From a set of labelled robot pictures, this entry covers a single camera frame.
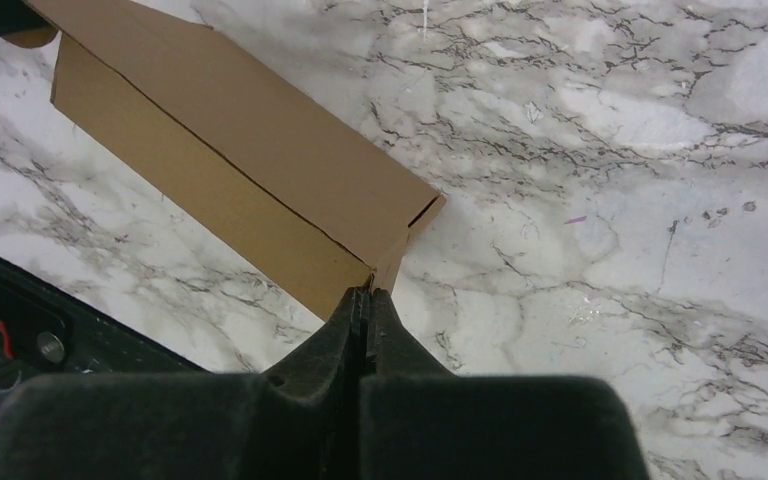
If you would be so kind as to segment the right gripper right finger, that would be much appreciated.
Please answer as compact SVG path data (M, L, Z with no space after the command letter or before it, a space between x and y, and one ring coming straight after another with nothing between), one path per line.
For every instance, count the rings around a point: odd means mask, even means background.
M360 383L364 479L645 479L628 411L604 381L457 376L370 299Z

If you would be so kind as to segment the brown cardboard box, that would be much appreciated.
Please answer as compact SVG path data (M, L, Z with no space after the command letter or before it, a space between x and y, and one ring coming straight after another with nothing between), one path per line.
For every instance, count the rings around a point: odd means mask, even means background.
M212 28L133 1L34 1L53 106L320 318L391 289L444 197Z

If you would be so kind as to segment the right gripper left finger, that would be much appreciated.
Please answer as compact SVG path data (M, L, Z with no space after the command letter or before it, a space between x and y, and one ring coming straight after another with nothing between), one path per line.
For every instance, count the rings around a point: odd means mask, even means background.
M366 292L262 373L39 376L0 410L0 479L356 479Z

